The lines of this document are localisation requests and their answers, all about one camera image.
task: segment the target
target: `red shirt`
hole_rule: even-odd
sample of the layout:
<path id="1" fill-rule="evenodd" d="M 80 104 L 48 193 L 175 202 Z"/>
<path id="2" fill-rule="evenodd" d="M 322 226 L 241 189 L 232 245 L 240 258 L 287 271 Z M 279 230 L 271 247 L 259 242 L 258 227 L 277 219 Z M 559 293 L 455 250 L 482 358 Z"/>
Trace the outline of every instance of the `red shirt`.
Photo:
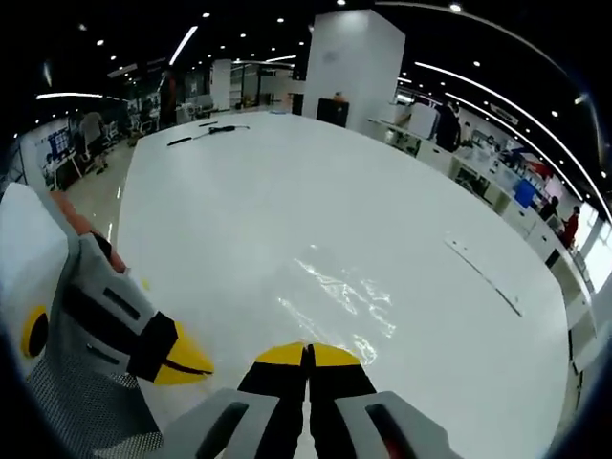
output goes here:
<path id="1" fill-rule="evenodd" d="M 578 216 L 573 214 L 565 224 L 565 232 L 561 235 L 561 242 L 565 247 L 570 247 L 574 242 L 574 236 L 578 231 Z"/>

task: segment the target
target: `person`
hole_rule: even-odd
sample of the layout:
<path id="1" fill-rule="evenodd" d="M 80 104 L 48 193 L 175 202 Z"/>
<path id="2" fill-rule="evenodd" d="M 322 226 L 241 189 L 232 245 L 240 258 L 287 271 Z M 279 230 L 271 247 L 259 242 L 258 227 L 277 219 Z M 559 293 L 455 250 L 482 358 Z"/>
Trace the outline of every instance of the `person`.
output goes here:
<path id="1" fill-rule="evenodd" d="M 336 91 L 332 100 L 334 102 L 345 102 L 346 98 L 344 98 L 344 96 L 342 95 L 342 91 Z"/>
<path id="2" fill-rule="evenodd" d="M 440 119 L 436 129 L 436 144 L 446 151 L 453 152 L 457 149 L 460 139 L 459 106 L 449 101 L 437 107 L 437 110 Z"/>
<path id="3" fill-rule="evenodd" d="M 55 171 L 54 155 L 49 153 L 47 155 L 47 162 L 45 163 L 45 165 L 42 166 L 42 173 L 45 176 L 45 179 L 47 180 L 47 185 L 49 183 L 54 182 L 54 171 Z"/>
<path id="4" fill-rule="evenodd" d="M 108 167 L 108 163 L 104 158 L 104 121 L 98 112 L 90 111 L 85 114 L 80 122 L 80 132 L 85 138 L 87 151 L 98 167 L 97 174 L 101 174 Z"/>
<path id="5" fill-rule="evenodd" d="M 160 129 L 176 125 L 176 80 L 169 67 L 160 86 L 160 105 Z"/>
<path id="6" fill-rule="evenodd" d="M 553 196 L 550 203 L 546 203 L 539 211 L 539 216 L 542 220 L 546 221 L 551 216 L 557 215 L 558 197 Z"/>
<path id="7" fill-rule="evenodd" d="M 576 236 L 576 231 L 578 231 L 578 216 L 580 215 L 580 208 L 578 206 L 574 206 L 574 212 L 567 219 L 567 221 L 563 220 L 563 225 L 565 225 L 565 231 L 561 235 L 561 243 L 566 249 L 569 249 L 572 243 L 574 242 L 574 237 Z"/>

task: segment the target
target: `office desk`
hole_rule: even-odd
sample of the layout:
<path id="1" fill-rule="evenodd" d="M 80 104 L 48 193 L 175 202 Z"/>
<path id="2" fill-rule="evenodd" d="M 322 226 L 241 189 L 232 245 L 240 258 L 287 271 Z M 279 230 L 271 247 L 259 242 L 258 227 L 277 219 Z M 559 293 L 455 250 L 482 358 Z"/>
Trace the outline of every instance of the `office desk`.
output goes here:
<path id="1" fill-rule="evenodd" d="M 251 130 L 166 146 L 198 122 L 139 141 L 120 210 L 121 256 L 216 364 L 203 384 L 142 384 L 161 429 L 271 346 L 319 340 L 355 353 L 464 458 L 543 456 L 565 394 L 563 298 L 503 220 L 397 150 L 294 115 L 227 115 Z M 307 425 L 295 457 L 313 457 Z"/>
<path id="2" fill-rule="evenodd" d="M 455 153 L 449 153 L 433 141 L 424 139 L 389 121 L 374 119 L 369 119 L 369 121 L 377 124 L 385 131 L 388 129 L 417 139 L 420 145 L 418 151 L 413 156 L 422 163 L 449 177 L 452 181 L 456 180 L 461 168 L 470 169 L 476 175 L 485 178 L 490 184 L 487 192 L 484 196 L 474 196 L 489 206 L 508 225 L 514 228 L 534 249 L 542 261 L 546 261 L 553 251 L 557 250 L 559 252 L 559 261 L 552 267 L 552 270 L 562 284 L 566 304 L 569 307 L 577 299 L 583 300 L 587 305 L 589 314 L 592 316 L 590 311 L 591 294 L 582 277 L 582 273 L 576 266 L 573 256 L 563 247 L 555 233 L 539 218 L 534 209 L 523 208 L 514 200 L 513 179 L 509 179 L 506 176 L 514 173 L 505 165 L 500 164 L 497 171 L 493 173 L 485 165 L 476 160 L 471 154 L 470 148 L 459 148 Z M 377 139 L 381 140 L 382 137 L 382 133 L 379 132 Z"/>
<path id="3" fill-rule="evenodd" d="M 75 151 L 73 151 L 69 155 L 63 157 L 60 161 L 54 163 L 54 186 L 55 186 L 55 189 L 66 189 L 71 184 L 73 184 L 76 180 L 78 180 L 78 179 L 83 177 L 83 174 L 80 171 L 80 169 L 78 168 L 77 161 L 75 159 L 76 155 L 77 155 L 77 153 Z M 72 164 L 72 166 L 73 166 L 73 168 L 74 168 L 74 170 L 76 172 L 76 176 L 74 177 L 74 174 L 68 174 L 69 178 L 68 178 L 67 181 L 65 180 L 65 178 L 64 178 L 64 180 L 60 180 L 59 181 L 57 179 L 58 172 L 67 163 L 71 163 Z"/>

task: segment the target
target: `robotic hand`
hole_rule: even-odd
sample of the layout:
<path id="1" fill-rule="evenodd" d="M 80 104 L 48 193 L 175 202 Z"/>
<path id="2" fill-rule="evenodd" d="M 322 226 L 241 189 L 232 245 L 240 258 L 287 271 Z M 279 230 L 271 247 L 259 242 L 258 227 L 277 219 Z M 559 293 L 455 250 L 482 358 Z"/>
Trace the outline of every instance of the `robotic hand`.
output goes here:
<path id="1" fill-rule="evenodd" d="M 333 346 L 295 342 L 260 355 L 238 390 L 222 389 L 172 423 L 155 459 L 294 457 L 310 389 L 319 458 L 456 459 L 447 432 Z"/>
<path id="2" fill-rule="evenodd" d="M 155 311 L 110 245 L 78 236 L 53 199 L 11 184 L 0 203 L 0 325 L 24 378 L 46 353 L 77 353 L 101 373 L 158 384 L 214 371 L 180 323 Z M 301 342 L 260 355 L 164 432 L 152 458 L 292 458 L 309 383 L 319 458 L 456 458 L 446 431 L 392 392 L 378 393 L 346 351 Z"/>
<path id="3" fill-rule="evenodd" d="M 45 352 L 102 373 L 192 383 L 214 367 L 182 325 L 156 311 L 99 236 L 78 236 L 48 194 L 10 184 L 0 203 L 0 323 L 28 377 Z"/>

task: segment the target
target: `window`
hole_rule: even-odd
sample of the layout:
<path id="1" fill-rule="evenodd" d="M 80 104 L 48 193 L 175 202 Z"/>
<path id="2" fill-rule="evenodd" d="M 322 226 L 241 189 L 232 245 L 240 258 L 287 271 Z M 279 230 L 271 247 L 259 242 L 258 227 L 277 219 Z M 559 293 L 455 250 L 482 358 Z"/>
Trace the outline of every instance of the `window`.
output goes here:
<path id="1" fill-rule="evenodd" d="M 587 253 L 584 263 L 589 271 L 593 288 L 597 293 L 609 275 L 612 273 L 612 235 L 610 234 L 610 224 L 605 222 L 601 226 L 593 248 Z"/>
<path id="2" fill-rule="evenodd" d="M 575 245 L 578 250 L 584 247 L 584 243 L 593 230 L 593 225 L 597 221 L 597 211 L 588 204 L 584 203 L 580 207 L 580 216 L 578 219 L 578 231 L 576 231 Z"/>

